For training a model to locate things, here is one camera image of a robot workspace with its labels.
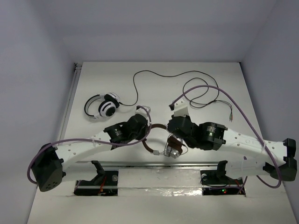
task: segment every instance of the white headphones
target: white headphones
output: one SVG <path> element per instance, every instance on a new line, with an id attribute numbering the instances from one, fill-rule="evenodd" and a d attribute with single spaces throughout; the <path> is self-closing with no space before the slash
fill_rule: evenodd
<path id="1" fill-rule="evenodd" d="M 99 112 L 94 115 L 89 114 L 88 113 L 89 106 L 98 99 L 104 100 L 99 106 L 98 109 Z M 107 117 L 111 117 L 115 113 L 116 109 L 119 108 L 119 106 L 120 106 L 120 98 L 115 93 L 110 92 L 107 94 L 98 94 L 88 99 L 88 101 L 85 103 L 84 106 L 84 112 L 88 117 L 92 119 L 99 119 L 100 117 L 107 118 Z"/>

